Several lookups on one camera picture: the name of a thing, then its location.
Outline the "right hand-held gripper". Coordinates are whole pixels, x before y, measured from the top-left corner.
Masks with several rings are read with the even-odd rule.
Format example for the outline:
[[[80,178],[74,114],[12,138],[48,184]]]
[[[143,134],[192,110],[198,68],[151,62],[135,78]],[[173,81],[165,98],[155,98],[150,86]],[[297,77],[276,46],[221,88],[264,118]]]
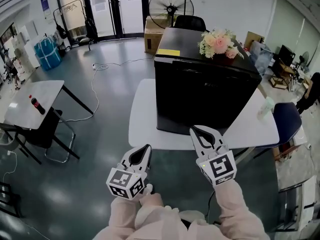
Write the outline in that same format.
[[[219,131],[208,126],[195,125],[189,129],[189,133],[194,149],[200,157],[196,159],[196,164],[212,186],[224,184],[236,177],[237,167],[233,152],[229,150]],[[204,155],[203,148],[227,152],[216,156],[211,153],[212,158],[209,158]]]

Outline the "black mini fridge door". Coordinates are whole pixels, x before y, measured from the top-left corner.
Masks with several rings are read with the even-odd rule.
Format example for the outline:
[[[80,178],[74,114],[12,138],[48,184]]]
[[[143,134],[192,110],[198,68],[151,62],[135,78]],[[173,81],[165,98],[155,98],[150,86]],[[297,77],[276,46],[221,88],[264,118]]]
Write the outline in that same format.
[[[187,135],[194,125],[227,129],[262,78],[247,61],[215,63],[156,57],[156,128]]]

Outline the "person's right forearm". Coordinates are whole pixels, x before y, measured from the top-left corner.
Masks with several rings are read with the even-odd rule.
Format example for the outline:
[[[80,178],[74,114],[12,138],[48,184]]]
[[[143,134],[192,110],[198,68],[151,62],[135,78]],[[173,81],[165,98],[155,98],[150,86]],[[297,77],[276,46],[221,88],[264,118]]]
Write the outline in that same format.
[[[214,187],[221,225],[216,240],[270,240],[262,221],[246,205],[242,189],[231,179]]]

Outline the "person's left forearm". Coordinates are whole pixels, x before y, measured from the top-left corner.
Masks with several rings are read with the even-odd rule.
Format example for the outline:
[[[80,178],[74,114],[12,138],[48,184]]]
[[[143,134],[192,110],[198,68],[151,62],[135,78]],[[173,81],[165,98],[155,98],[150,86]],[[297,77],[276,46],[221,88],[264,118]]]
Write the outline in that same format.
[[[135,231],[137,201],[116,197],[110,205],[108,226],[92,240],[126,240]]]

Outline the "person's pink trouser leg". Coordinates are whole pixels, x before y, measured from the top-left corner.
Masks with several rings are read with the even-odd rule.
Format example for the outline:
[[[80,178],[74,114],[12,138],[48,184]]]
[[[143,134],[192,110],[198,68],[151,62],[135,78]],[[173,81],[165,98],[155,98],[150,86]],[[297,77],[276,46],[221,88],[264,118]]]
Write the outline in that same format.
[[[140,210],[145,210],[147,208],[158,208],[164,207],[162,197],[159,193],[146,194],[140,199]]]

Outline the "pale green plastic bottle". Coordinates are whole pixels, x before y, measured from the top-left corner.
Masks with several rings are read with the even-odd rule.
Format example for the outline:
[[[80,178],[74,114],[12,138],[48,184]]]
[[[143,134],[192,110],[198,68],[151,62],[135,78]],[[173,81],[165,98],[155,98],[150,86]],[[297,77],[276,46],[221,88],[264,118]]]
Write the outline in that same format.
[[[257,113],[257,118],[259,120],[262,120],[275,106],[274,100],[267,96],[264,100],[263,105],[260,107],[258,113]]]

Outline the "person's pink coat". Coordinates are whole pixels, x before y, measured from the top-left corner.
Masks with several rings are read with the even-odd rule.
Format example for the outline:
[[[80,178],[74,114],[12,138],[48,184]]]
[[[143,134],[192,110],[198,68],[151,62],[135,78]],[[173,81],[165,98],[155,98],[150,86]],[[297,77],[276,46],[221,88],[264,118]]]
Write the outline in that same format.
[[[144,206],[137,212],[134,231],[125,240],[228,240],[220,229],[195,210]]]

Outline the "wooden rack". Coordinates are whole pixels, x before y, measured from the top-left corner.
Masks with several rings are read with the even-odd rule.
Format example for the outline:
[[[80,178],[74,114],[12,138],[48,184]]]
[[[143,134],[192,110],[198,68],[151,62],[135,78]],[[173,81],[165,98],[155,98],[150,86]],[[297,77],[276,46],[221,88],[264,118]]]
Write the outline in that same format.
[[[290,84],[295,76],[294,70],[283,64],[281,61],[275,62],[270,69],[272,71],[272,75],[269,79],[271,86],[275,89],[289,90]]]

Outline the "brown cardboard sheet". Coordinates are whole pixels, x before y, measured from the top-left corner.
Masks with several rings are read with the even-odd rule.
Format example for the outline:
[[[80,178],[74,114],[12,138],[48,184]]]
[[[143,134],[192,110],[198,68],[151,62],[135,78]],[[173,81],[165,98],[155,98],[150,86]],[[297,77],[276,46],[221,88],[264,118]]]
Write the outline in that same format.
[[[244,47],[249,51],[254,41],[257,41],[258,43],[263,43],[264,40],[265,40],[264,36],[248,31],[247,36],[245,38]]]

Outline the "grey marble table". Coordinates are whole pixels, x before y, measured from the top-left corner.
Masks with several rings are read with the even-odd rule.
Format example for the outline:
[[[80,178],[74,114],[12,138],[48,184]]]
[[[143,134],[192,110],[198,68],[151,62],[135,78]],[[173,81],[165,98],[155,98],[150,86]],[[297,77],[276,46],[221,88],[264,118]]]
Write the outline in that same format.
[[[53,108],[53,104],[61,91],[67,93],[82,108],[91,115],[94,115],[94,112],[65,86],[65,82],[63,80],[28,82],[21,87],[21,89],[16,92],[11,99],[5,112],[4,122],[2,123],[1,128],[12,127],[12,131],[15,132],[15,136],[17,134],[17,129],[14,125],[20,126],[25,130],[38,129],[50,108]],[[44,115],[40,114],[32,105],[29,95],[32,95],[32,97],[39,101],[45,109]]]

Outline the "blue wrapped bundle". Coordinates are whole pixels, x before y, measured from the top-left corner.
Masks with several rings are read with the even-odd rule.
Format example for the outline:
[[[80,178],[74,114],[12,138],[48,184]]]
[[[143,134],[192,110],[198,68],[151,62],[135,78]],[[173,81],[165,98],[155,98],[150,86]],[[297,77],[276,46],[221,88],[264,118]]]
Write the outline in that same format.
[[[54,69],[62,62],[56,40],[52,35],[37,42],[34,45],[34,50],[44,71]]]

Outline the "large black floor fan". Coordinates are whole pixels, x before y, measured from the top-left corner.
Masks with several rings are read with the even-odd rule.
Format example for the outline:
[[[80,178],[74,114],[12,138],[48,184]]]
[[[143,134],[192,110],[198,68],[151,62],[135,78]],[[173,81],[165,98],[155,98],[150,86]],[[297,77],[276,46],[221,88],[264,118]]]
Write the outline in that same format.
[[[173,27],[180,15],[194,15],[191,0],[150,0],[148,5],[151,20],[162,29]]]

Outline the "black-framed glass doors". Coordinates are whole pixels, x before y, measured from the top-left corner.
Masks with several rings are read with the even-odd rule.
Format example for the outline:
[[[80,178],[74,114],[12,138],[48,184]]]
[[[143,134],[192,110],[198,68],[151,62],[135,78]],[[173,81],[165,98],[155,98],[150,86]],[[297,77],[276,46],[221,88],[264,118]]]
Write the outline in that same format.
[[[54,11],[71,45],[88,39],[86,21],[96,27],[97,41],[141,38],[149,0],[57,0]]]

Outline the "black hanging bag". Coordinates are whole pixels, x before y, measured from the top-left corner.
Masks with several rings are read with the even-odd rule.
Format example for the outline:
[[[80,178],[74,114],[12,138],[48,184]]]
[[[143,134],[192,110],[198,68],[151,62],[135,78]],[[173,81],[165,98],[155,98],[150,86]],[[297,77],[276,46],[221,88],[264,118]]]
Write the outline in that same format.
[[[61,27],[59,24],[56,25],[56,30],[58,31],[61,39],[66,39],[68,37],[65,29],[63,27]]]

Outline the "white table with black frame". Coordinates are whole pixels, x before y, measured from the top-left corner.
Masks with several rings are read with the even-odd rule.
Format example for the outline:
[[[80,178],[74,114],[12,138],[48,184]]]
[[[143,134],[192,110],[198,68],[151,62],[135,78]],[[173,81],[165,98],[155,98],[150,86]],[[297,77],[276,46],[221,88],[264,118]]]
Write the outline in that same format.
[[[300,232],[314,216],[317,177],[314,175],[279,190],[280,211],[276,232]]]

